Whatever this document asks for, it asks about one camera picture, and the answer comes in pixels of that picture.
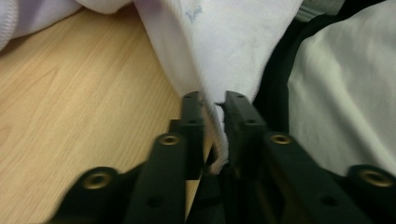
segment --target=black plastic part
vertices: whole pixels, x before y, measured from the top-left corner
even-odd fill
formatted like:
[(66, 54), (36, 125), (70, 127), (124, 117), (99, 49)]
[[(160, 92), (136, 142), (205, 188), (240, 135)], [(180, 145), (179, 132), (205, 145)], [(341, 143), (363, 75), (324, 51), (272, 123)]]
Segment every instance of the black plastic part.
[[(109, 167), (91, 169), (65, 194), (57, 212), (47, 223), (121, 223), (141, 167), (139, 165), (122, 175)], [(87, 178), (95, 174), (108, 175), (108, 184), (99, 189), (84, 187)]]
[(180, 131), (187, 142), (187, 180), (199, 179), (204, 168), (204, 120), (198, 91), (183, 97)]
[[(205, 165), (213, 163), (214, 153), (214, 148), (211, 148)], [(225, 220), (222, 196), (219, 176), (202, 175), (186, 224), (231, 224)]]
[[(275, 136), (283, 136), (283, 142), (274, 141)], [(262, 167), (262, 178), (272, 178), (285, 201), (279, 221), (372, 223), (291, 136), (285, 133), (267, 133), (263, 142), (263, 163), (268, 167)]]
[(185, 158), (186, 140), (181, 134), (167, 133), (156, 139), (123, 224), (184, 223)]
[(362, 211), (377, 223), (396, 223), (396, 178), (370, 165), (349, 168), (349, 194)]
[(227, 91), (224, 129), (229, 140), (229, 161), (238, 177), (255, 178), (260, 164), (262, 135), (265, 122), (248, 99), (237, 92)]

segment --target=wooden surface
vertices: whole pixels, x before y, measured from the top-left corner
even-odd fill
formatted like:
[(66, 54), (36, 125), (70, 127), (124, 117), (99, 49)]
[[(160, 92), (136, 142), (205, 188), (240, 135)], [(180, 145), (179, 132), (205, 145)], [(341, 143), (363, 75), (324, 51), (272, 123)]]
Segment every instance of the wooden surface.
[(136, 166), (179, 108), (134, 7), (84, 9), (12, 40), (0, 52), (0, 223), (44, 222), (81, 173)]

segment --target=brass screw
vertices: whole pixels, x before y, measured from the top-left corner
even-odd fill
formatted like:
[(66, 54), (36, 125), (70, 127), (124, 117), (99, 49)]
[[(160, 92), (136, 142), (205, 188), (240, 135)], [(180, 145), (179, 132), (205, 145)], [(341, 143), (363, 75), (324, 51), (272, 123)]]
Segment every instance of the brass screw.
[(161, 138), (160, 143), (166, 146), (172, 146), (176, 145), (179, 141), (180, 139), (178, 139), (178, 137), (173, 135), (167, 135)]
[(282, 144), (282, 145), (291, 143), (291, 139), (283, 134), (274, 134), (271, 136), (271, 140), (277, 144)]
[(359, 176), (367, 183), (380, 188), (388, 188), (394, 184), (389, 177), (374, 170), (363, 170), (359, 173)]
[(101, 189), (107, 186), (111, 179), (112, 177), (108, 173), (98, 172), (85, 178), (82, 186), (86, 189)]

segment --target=screw hole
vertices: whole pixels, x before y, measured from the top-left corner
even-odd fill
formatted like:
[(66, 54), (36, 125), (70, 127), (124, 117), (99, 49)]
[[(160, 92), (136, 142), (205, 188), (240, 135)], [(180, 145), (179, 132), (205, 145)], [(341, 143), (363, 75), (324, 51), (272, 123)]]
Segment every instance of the screw hole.
[(387, 176), (373, 170), (363, 170), (359, 173), (361, 179), (377, 187), (387, 188), (393, 186), (393, 181)]
[(272, 135), (271, 140), (277, 144), (289, 144), (291, 142), (289, 137), (282, 134)]
[(111, 175), (99, 172), (86, 177), (82, 185), (85, 189), (101, 189), (111, 182), (111, 178)]
[(163, 197), (161, 196), (151, 196), (148, 198), (148, 206), (156, 208), (163, 204)]
[(178, 137), (173, 135), (167, 135), (160, 140), (161, 144), (166, 146), (176, 145), (178, 141), (179, 141)]

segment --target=white cloth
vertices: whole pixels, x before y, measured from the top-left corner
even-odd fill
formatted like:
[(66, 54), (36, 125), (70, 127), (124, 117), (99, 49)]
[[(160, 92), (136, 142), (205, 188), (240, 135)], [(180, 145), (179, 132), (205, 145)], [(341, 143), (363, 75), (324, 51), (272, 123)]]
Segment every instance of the white cloth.
[(276, 43), (301, 0), (136, 0), (164, 72), (182, 95), (203, 94), (215, 125), (217, 174), (228, 159), (228, 145), (214, 102), (226, 91), (252, 100)]
[(84, 7), (92, 9), (100, 13), (110, 14), (117, 12), (121, 7), (124, 7), (134, 0), (76, 0)]
[(80, 7), (74, 0), (1, 0), (0, 50), (11, 38), (44, 29)]
[(396, 175), (396, 1), (307, 38), (289, 80), (290, 133), (339, 175), (372, 164)]

